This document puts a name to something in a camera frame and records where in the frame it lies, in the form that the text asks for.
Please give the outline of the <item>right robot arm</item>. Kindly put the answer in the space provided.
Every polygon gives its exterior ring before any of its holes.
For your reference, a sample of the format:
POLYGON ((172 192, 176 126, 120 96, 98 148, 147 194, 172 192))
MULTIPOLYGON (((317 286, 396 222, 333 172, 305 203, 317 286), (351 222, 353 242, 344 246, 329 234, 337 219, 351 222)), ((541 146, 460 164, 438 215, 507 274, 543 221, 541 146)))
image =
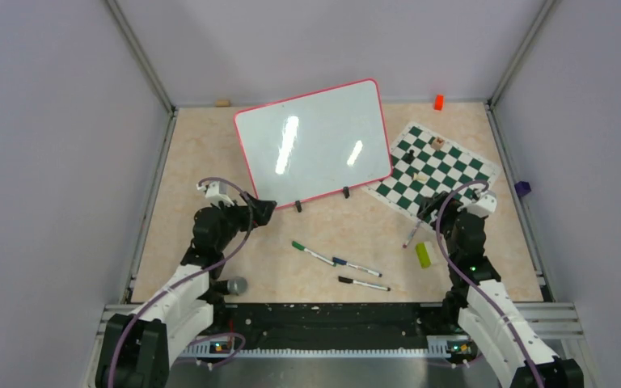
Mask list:
POLYGON ((485 254, 484 227, 496 208, 495 195, 485 192, 468 205, 448 195, 424 198, 416 213, 429 222, 448 257, 452 287, 442 303, 444 327, 469 335, 502 387, 585 386, 579 364, 539 338, 485 254))

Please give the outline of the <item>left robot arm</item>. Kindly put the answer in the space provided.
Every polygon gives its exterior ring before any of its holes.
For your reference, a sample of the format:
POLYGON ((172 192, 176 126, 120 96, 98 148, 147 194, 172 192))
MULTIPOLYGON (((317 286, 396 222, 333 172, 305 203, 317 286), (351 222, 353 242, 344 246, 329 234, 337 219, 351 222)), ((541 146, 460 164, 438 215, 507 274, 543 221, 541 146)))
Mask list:
POLYGON ((98 387, 164 387, 181 352, 202 332, 217 334, 227 313, 213 302, 224 250, 237 233, 265 226, 277 207, 247 193, 243 203, 219 201, 196 211, 192 240, 170 280, 129 313, 115 313, 104 331, 94 383, 98 387))

